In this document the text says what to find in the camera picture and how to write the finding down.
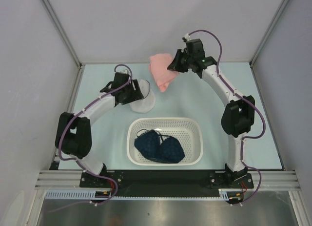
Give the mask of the navy blue lace bra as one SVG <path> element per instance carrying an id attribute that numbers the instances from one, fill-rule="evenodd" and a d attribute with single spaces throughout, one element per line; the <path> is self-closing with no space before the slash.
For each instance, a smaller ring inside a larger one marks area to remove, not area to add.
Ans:
<path id="1" fill-rule="evenodd" d="M 179 140 L 156 130 L 141 129 L 136 134 L 135 148 L 147 160 L 162 164 L 177 164 L 185 158 Z"/>

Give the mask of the white mesh laundry bag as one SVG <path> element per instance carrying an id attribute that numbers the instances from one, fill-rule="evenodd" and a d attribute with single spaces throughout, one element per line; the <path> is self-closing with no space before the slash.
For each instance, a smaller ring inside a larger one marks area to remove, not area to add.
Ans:
<path id="1" fill-rule="evenodd" d="M 143 95 L 143 99 L 130 103 L 130 108 L 137 113 L 147 113 L 154 108 L 156 104 L 156 97 L 151 89 L 149 81 L 141 79 L 138 84 Z"/>

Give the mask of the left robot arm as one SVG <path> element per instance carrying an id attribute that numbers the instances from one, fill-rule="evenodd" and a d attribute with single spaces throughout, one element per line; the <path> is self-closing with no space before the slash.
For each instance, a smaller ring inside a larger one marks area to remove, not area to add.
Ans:
<path id="1" fill-rule="evenodd" d="M 114 80 L 100 90 L 98 97 L 77 113 L 63 112 L 58 121 L 55 147 L 62 161 L 75 161 L 92 173 L 91 182 L 104 186 L 108 175 L 105 165 L 92 153 L 92 125 L 117 105 L 143 99 L 138 81 L 131 72 L 116 72 Z"/>

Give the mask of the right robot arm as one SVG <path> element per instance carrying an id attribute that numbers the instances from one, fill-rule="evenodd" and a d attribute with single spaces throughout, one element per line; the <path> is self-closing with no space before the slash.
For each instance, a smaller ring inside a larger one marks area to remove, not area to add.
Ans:
<path id="1" fill-rule="evenodd" d="M 237 90 L 227 82 L 213 57 L 205 56 L 200 39 L 182 38 L 185 47 L 178 49 L 168 70 L 180 73 L 192 70 L 206 82 L 219 96 L 225 109 L 221 117 L 221 127 L 228 135 L 228 159 L 225 163 L 224 179 L 229 187 L 237 187 L 247 176 L 248 168 L 242 163 L 242 138 L 254 124 L 254 104 L 252 96 L 239 98 Z"/>

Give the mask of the pink bra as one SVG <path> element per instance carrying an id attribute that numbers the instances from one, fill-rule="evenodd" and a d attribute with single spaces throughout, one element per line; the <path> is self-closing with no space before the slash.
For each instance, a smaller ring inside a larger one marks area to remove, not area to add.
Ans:
<path id="1" fill-rule="evenodd" d="M 165 92 L 171 82 L 179 75 L 178 72 L 168 70 L 173 58 L 168 53 L 156 54 L 149 58 L 149 70 L 160 92 Z"/>

